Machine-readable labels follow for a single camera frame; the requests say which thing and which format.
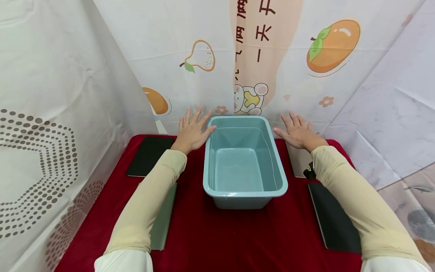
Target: right hand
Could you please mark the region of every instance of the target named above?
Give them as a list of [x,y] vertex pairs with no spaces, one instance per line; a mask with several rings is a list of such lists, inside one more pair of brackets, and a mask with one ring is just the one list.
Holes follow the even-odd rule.
[[281,114],[281,119],[284,121],[287,131],[280,128],[274,128],[273,131],[292,147],[306,149],[311,153],[319,146],[328,145],[325,139],[312,131],[313,122],[310,121],[306,126],[305,120],[301,116],[295,115],[291,111],[289,115],[291,120],[288,116]]

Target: plastic basin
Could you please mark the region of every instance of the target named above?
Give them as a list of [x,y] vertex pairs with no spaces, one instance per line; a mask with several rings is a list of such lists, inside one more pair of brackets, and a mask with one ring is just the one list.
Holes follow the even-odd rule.
[[261,209],[282,196],[287,179],[269,122],[261,116],[216,116],[205,145],[203,187],[221,209]]

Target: pear illustration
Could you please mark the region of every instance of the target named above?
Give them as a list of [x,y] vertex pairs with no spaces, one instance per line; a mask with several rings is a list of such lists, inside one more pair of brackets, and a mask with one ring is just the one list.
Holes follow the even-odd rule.
[[194,66],[206,72],[214,69],[215,57],[211,46],[204,40],[197,40],[192,47],[192,53],[188,56],[180,67],[184,65],[187,71],[195,72]]

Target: persimmon illustration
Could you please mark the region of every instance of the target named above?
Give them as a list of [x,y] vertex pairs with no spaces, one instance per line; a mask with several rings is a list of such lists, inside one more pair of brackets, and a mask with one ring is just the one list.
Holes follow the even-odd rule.
[[195,72],[194,66],[201,68],[206,72],[214,69],[215,57],[211,46],[204,40],[197,40],[192,47],[192,53],[188,56],[180,67],[184,65],[189,72]]
[[337,67],[353,51],[359,40],[359,24],[354,20],[341,20],[323,29],[307,54],[308,68],[325,73]]
[[150,88],[142,88],[144,90],[151,106],[157,115],[162,115],[171,112],[171,103],[169,99],[163,97],[158,92]]

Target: left hand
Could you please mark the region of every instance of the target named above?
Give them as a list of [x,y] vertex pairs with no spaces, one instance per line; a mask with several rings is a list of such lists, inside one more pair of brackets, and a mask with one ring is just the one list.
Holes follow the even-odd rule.
[[216,130],[216,126],[210,126],[204,133],[201,132],[202,127],[211,115],[211,111],[209,111],[198,121],[201,110],[202,107],[196,110],[192,120],[190,119],[190,109],[187,109],[184,118],[182,116],[180,117],[178,136],[171,147],[172,150],[178,150],[187,155],[190,151],[200,148],[205,143],[208,136]]

